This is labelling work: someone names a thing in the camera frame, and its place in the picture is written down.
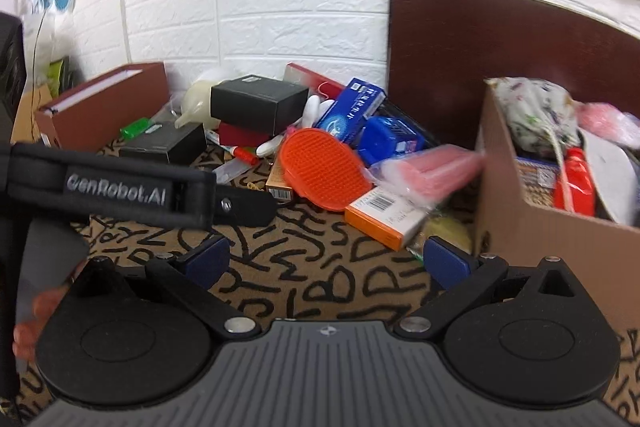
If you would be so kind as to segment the person's left hand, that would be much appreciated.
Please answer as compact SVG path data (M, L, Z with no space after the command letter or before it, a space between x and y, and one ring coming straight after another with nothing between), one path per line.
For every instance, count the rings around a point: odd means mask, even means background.
M14 327L12 349L17 360L35 361L36 344L44 326L86 264L87 261L79 263L63 285L43 291L32 300L32 315L34 317L28 321L17 323Z

